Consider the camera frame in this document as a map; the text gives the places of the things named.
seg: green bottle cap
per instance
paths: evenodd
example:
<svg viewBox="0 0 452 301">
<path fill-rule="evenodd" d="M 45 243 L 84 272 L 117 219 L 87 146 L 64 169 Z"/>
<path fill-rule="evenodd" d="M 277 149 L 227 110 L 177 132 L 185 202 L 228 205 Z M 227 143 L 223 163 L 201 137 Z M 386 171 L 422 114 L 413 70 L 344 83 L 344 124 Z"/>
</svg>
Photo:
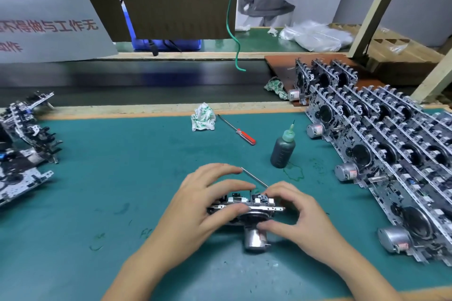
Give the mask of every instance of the green bottle cap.
<svg viewBox="0 0 452 301">
<path fill-rule="evenodd" d="M 282 139 L 286 142 L 293 142 L 293 140 L 295 139 L 295 132 L 293 132 L 293 126 L 294 124 L 292 124 L 290 126 L 290 128 L 286 131 L 284 131 L 284 134 L 282 136 Z"/>
</svg>

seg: green patterned rag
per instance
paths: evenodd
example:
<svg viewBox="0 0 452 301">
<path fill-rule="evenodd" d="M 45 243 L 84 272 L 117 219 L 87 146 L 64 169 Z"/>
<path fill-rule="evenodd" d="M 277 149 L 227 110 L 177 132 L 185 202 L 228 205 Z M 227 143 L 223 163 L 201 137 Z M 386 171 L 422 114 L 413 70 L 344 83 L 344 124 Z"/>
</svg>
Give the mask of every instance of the green patterned rag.
<svg viewBox="0 0 452 301">
<path fill-rule="evenodd" d="M 276 76 L 272 77 L 270 81 L 264 86 L 268 91 L 274 91 L 278 94 L 280 99 L 289 100 L 287 93 L 284 91 L 284 85 Z"/>
<path fill-rule="evenodd" d="M 215 113 L 206 103 L 202 103 L 195 110 L 195 114 L 191 115 L 192 131 L 196 130 L 215 130 Z"/>
</svg>

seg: green cable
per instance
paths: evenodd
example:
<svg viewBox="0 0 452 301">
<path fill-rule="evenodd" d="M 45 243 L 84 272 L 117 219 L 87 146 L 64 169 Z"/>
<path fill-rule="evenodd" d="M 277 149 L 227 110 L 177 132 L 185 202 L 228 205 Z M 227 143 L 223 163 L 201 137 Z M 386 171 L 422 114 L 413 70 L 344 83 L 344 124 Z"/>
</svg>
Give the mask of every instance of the green cable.
<svg viewBox="0 0 452 301">
<path fill-rule="evenodd" d="M 237 49 L 237 53 L 235 54 L 235 68 L 237 68 L 240 71 L 246 71 L 246 69 L 240 68 L 237 64 L 237 61 L 239 59 L 239 53 L 240 53 L 240 42 L 237 38 L 234 37 L 234 35 L 231 33 L 230 29 L 229 29 L 229 10 L 230 10 L 230 4 L 231 4 L 232 0 L 229 0 L 229 4 L 227 6 L 227 13 L 226 13 L 226 29 L 229 33 L 229 36 L 239 45 L 238 49 Z"/>
</svg>

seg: forearm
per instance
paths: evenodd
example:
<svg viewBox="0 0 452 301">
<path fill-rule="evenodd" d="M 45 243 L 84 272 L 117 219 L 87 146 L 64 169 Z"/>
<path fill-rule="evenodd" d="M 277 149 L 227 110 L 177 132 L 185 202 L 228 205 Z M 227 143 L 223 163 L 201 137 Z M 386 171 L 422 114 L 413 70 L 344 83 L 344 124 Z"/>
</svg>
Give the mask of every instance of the forearm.
<svg viewBox="0 0 452 301">
<path fill-rule="evenodd" d="M 102 301 L 148 301 L 164 275 L 155 257 L 138 251 L 122 265 Z"/>
<path fill-rule="evenodd" d="M 331 268 L 347 283 L 356 301 L 402 301 L 391 284 L 351 246 L 344 249 Z"/>
</svg>

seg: red chinese text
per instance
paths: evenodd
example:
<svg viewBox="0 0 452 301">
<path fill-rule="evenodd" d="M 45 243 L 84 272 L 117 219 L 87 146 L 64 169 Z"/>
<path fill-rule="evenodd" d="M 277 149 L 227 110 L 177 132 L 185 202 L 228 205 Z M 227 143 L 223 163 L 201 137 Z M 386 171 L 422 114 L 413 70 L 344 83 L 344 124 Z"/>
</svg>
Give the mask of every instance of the red chinese text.
<svg viewBox="0 0 452 301">
<path fill-rule="evenodd" d="M 0 42 L 0 51 L 20 53 L 23 49 L 15 42 Z"/>
<path fill-rule="evenodd" d="M 82 20 L 0 20 L 0 33 L 81 32 L 98 30 L 93 19 Z"/>
</svg>

